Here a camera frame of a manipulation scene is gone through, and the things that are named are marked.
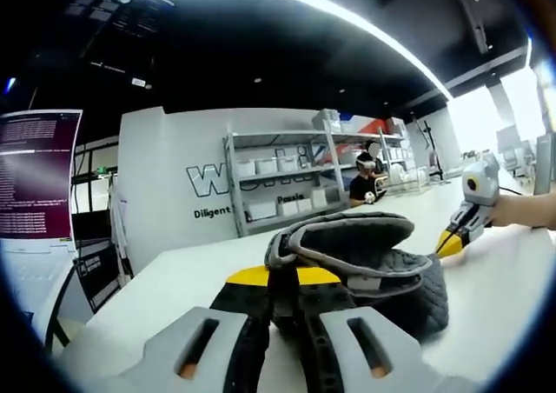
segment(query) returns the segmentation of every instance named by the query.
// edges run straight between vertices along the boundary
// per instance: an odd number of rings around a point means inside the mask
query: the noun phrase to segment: white table
[[[501,175],[502,185],[517,189],[510,177]],[[408,217],[415,231],[400,247],[428,254],[461,199],[456,178],[422,194],[385,197],[374,206],[349,211],[383,210]],[[260,265],[273,234],[163,252],[90,320],[59,363],[79,382],[115,375],[137,363],[150,337],[191,307],[209,306],[230,274]],[[446,374],[486,381],[530,327],[555,257],[546,230],[510,226],[486,230],[464,256],[447,258],[450,324],[423,346],[425,361]],[[265,393],[306,391],[293,347],[275,333],[259,385]]]

